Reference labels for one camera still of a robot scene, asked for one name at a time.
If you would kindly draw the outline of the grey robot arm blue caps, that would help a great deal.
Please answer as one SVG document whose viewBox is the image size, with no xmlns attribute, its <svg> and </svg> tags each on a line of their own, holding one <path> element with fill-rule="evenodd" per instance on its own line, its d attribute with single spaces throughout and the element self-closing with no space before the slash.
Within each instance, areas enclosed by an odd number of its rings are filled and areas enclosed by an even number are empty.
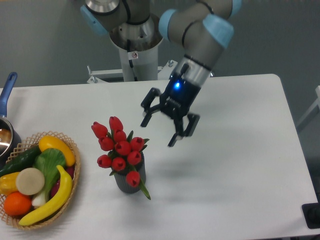
<svg viewBox="0 0 320 240">
<path fill-rule="evenodd" d="M 158 78 L 158 46 L 167 40 L 184 48 L 164 92 L 152 88 L 141 106 L 142 127 L 162 112 L 173 120 L 169 146 L 190 137 L 200 116 L 190 107 L 228 47 L 234 28 L 228 19 L 241 8 L 239 0 L 198 0 L 184 10 L 168 9 L 161 17 L 151 13 L 148 0 L 87 0 L 80 11 L 98 35 L 109 35 L 118 48 L 126 82 Z"/>
</svg>

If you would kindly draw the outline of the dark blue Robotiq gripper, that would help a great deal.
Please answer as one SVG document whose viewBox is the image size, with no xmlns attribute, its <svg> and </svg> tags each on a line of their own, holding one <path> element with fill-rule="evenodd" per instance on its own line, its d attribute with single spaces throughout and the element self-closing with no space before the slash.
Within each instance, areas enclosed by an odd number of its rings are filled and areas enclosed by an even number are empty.
<svg viewBox="0 0 320 240">
<path fill-rule="evenodd" d="M 173 120 L 175 126 L 175 133 L 168 147 L 173 147 L 178 140 L 184 137 L 191 137 L 200 120 L 200 115 L 188 112 L 210 74 L 210 69 L 189 55 L 184 55 L 172 71 L 164 92 L 161 93 L 158 88 L 153 87 L 141 102 L 144 118 L 140 126 L 145 128 L 152 115 L 161 111 Z M 159 103 L 151 106 L 156 97 L 160 97 Z M 187 116 L 188 119 L 185 129 L 184 116 Z"/>
</svg>

